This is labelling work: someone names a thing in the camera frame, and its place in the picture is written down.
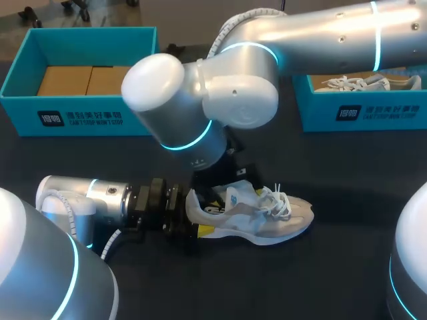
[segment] shoelace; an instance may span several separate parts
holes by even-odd
[[[330,88],[339,89],[340,91],[360,90],[364,91],[368,84],[362,78],[347,79],[343,76],[339,79],[330,79],[322,83],[327,83]]]
[[[280,183],[279,185],[274,184],[274,192],[269,188],[264,187],[260,195],[260,203],[266,198],[272,200],[272,204],[269,206],[261,206],[258,212],[267,213],[276,219],[283,219],[285,221],[291,218],[291,204],[289,202],[288,196],[284,192],[280,192]]]

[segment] table surface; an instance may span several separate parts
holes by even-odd
[[[9,66],[0,63],[1,82]],[[235,133],[247,147],[238,161],[256,163],[267,186],[281,183],[312,203],[312,226],[273,247],[200,239],[195,257],[159,234],[126,244],[109,263],[119,284],[118,320],[387,319],[394,228],[427,181],[427,131],[303,133],[283,79],[276,117]],[[34,205],[46,175],[188,184],[191,172],[151,137],[19,138],[0,108],[0,187]]]

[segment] white cable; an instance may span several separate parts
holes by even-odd
[[[43,192],[41,194],[41,196],[36,200],[36,204],[35,204],[36,210],[41,212],[41,208],[43,206],[44,200],[50,196],[58,198],[59,200],[61,200],[62,204],[64,204],[65,210],[67,210],[67,213],[68,213],[68,220],[69,220],[69,226],[71,229],[71,236],[76,239],[77,238],[77,231],[75,230],[74,211],[71,208],[71,205],[69,204],[67,198],[65,198],[63,196],[63,194],[60,193],[58,190],[52,190],[51,189],[51,190],[47,190],[47,191]]]
[[[102,251],[101,259],[105,260],[105,257],[107,256],[109,248],[113,244],[114,240],[116,240],[117,237],[120,235],[120,233],[121,233],[121,231],[119,229],[117,229],[115,231],[115,233],[113,233],[113,235],[108,239],[108,242],[105,245],[104,250]]]
[[[235,15],[234,17],[227,20],[226,23],[222,26],[220,30],[220,34],[216,37],[215,41],[213,42],[213,45],[211,49],[209,50],[209,53],[207,54],[207,58],[212,58],[215,54],[224,39],[230,34],[230,32],[237,27],[240,23],[247,21],[249,19],[252,19],[254,17],[259,17],[261,15],[277,15],[277,16],[283,16],[286,15],[283,11],[276,10],[276,9],[269,9],[269,8],[258,8],[258,9],[252,9],[245,13],[241,13],[239,15]]]

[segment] white sneaker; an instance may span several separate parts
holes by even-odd
[[[318,89],[315,92],[421,90],[421,77],[419,75],[403,81],[387,79],[380,74],[366,79],[347,79],[346,76],[343,76],[342,78],[330,79],[322,83],[327,83],[328,87]]]
[[[288,197],[267,187],[258,195],[248,181],[239,181],[214,190],[225,202],[225,208],[217,205],[200,207],[192,189],[185,201],[185,210],[192,223],[214,227],[205,238],[227,236],[243,237],[256,245],[273,245],[291,239],[313,221],[314,214],[307,201]]]

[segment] white robotic arm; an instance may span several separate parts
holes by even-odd
[[[253,129],[273,118],[281,75],[377,71],[427,61],[427,2],[371,2],[301,15],[255,9],[231,18],[207,59],[142,59],[124,101],[153,136],[195,170],[226,150],[223,125]]]

